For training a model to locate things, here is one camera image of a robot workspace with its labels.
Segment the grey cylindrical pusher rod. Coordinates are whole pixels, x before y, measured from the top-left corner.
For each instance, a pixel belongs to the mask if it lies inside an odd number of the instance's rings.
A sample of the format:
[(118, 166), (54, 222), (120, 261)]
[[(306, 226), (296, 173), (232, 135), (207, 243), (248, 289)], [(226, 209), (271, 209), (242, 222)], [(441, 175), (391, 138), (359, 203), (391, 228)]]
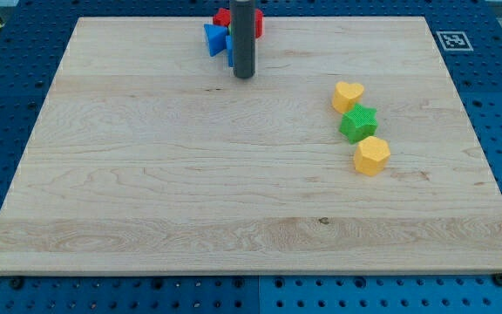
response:
[(233, 72), (236, 78), (250, 79), (255, 72), (255, 7), (253, 0), (231, 0)]

